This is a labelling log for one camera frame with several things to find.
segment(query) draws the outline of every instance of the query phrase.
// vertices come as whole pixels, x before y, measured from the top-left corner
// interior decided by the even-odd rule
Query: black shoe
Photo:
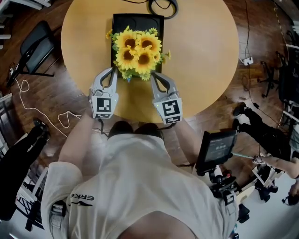
[[[241,102],[233,111],[233,116],[244,114],[245,108],[247,108],[244,102]]]
[[[44,140],[48,141],[50,139],[50,133],[48,131],[45,131],[42,134],[41,139],[44,139]]]
[[[239,125],[240,125],[239,120],[238,119],[234,119],[234,121],[233,121],[233,129],[237,130]]]
[[[40,126],[43,131],[49,131],[49,127],[38,118],[33,118],[33,124],[34,126]]]

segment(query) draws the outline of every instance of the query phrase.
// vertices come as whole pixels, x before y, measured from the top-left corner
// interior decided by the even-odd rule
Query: display screen
[[[235,136],[229,136],[223,139],[215,139],[210,142],[205,162],[220,159],[230,154],[230,148],[234,143]]]

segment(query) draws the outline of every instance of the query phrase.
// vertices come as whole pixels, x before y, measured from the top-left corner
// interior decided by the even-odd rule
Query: hand
[[[252,162],[255,164],[266,164],[260,156],[254,156]]]

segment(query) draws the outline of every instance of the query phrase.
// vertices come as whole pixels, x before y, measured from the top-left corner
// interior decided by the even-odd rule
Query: hardwood floor
[[[244,0],[224,0],[229,10],[231,11],[237,25],[239,40],[240,40],[240,58],[245,58],[245,48],[248,35],[247,18],[245,11]],[[56,0],[50,8],[44,8],[41,11],[35,9],[18,6],[18,14],[12,26],[12,38],[4,42],[4,49],[0,50],[0,89],[3,92],[8,92],[5,88],[5,81],[9,66],[11,63],[17,63],[20,59],[20,44],[32,28],[41,20],[46,20],[51,29],[54,30],[62,26],[64,16],[71,4],[71,0]],[[249,52],[254,59],[254,64],[250,66],[251,78],[251,97],[252,100],[260,105],[266,114],[270,115],[275,121],[279,121],[282,113],[282,104],[278,99],[278,92],[271,90],[268,98],[263,99],[261,94],[266,90],[266,84],[257,83],[257,78],[263,79],[265,73],[260,64],[260,61],[265,61],[269,66],[277,66],[275,60],[275,51],[284,53],[284,41],[281,36],[278,21],[273,10],[274,4],[271,0],[247,0],[249,13]],[[283,32],[286,33],[290,27],[289,18],[279,9],[278,16],[282,25]],[[56,33],[57,40],[60,39],[60,31]],[[78,119],[70,117],[70,127],[63,128],[57,116],[66,111],[82,114],[84,109],[88,106],[87,98],[76,87],[72,81],[67,69],[63,63],[61,51],[58,50],[42,65],[39,72],[44,72],[56,59],[58,61],[51,67],[48,73],[55,73],[53,78],[26,76],[18,77],[18,81],[28,80],[30,90],[22,93],[22,98],[26,107],[35,107],[43,111],[66,135],[70,133],[75,126]],[[202,137],[205,130],[215,130],[219,128],[231,127],[233,116],[231,112],[238,102],[244,101],[248,106],[253,108],[249,98],[249,92],[244,91],[242,85],[242,77],[244,83],[249,87],[248,80],[249,70],[240,61],[227,90],[219,99],[203,112],[198,113],[194,117],[187,119],[189,124]],[[24,131],[29,132],[32,128],[32,118],[38,117],[48,123],[47,119],[36,110],[25,110],[19,98],[19,88],[16,84],[11,87],[13,93],[13,101],[18,117],[23,125]],[[276,126],[276,123],[269,117],[265,116],[261,111],[253,108],[264,120],[265,123]],[[110,121],[105,122],[105,131],[119,118],[114,117]],[[62,116],[61,120],[66,122],[66,116]],[[245,117],[240,117],[241,122],[246,122]],[[45,146],[40,155],[40,163],[48,165],[57,160],[60,148],[62,147],[65,137],[61,135],[54,127],[50,126],[51,139]],[[174,131],[167,130],[165,134],[165,143],[169,154],[173,161],[177,164],[185,162],[183,153],[178,145]],[[99,145],[92,145],[92,149],[100,151],[105,142],[105,138],[99,135],[94,138],[99,138]],[[259,145],[248,135],[241,133],[238,135],[237,143],[234,152],[257,155],[259,152]],[[226,164],[225,167],[233,171],[233,175],[237,177],[239,184],[247,182],[251,175],[252,163],[244,158],[233,157]]]

